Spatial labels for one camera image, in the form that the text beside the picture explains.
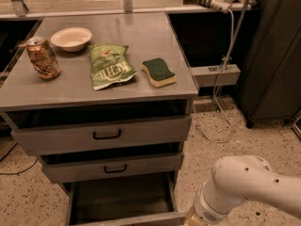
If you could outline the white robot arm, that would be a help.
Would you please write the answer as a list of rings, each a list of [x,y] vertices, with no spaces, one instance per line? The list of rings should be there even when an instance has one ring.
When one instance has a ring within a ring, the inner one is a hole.
[[[187,226],[214,226],[247,201],[262,202],[301,218],[301,178],[273,172],[257,155],[226,156],[198,189],[186,214]]]

